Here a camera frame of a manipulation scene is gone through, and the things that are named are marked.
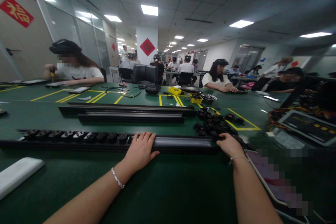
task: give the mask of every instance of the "white pillar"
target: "white pillar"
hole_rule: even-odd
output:
[[[159,36],[159,29],[158,28],[152,28],[152,27],[144,27],[144,26],[137,26],[136,27],[136,43],[137,43],[137,50],[138,50],[138,59],[141,61],[144,65],[149,65],[151,62],[151,59],[154,57],[155,54],[158,52],[158,36]],[[146,55],[145,51],[140,46],[147,40],[152,43],[154,46],[154,50],[149,54]]]

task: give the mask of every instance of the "door handle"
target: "door handle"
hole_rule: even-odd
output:
[[[13,51],[20,51],[20,50],[12,50],[12,49],[9,49],[9,48],[6,48],[6,51],[8,52],[8,54],[10,55],[10,56],[13,56]]]

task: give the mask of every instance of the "pillar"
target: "pillar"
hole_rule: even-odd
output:
[[[152,27],[136,27],[136,43],[138,50],[138,59],[144,65],[149,65],[151,59],[158,52],[159,29]]]

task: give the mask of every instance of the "yellow box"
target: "yellow box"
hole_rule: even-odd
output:
[[[172,93],[173,95],[179,95],[179,94],[181,94],[181,89],[178,89],[178,88],[176,88],[176,87],[169,87],[168,88],[168,92],[169,93]]]

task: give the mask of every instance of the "silver bracelet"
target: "silver bracelet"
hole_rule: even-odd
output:
[[[115,173],[114,170],[113,170],[113,167],[111,168],[111,172],[112,172],[112,174],[113,174],[113,176],[114,176],[116,182],[118,183],[118,185],[121,187],[121,189],[123,189],[123,188],[125,187],[125,185],[123,185],[123,184],[120,183],[120,181],[119,181],[119,179],[118,179],[116,173]]]
[[[233,156],[233,157],[230,157],[230,163],[228,164],[228,165],[230,165],[230,164],[232,164],[233,163],[233,159],[235,159],[235,158],[246,158],[247,159],[247,157],[245,157],[245,156]]]

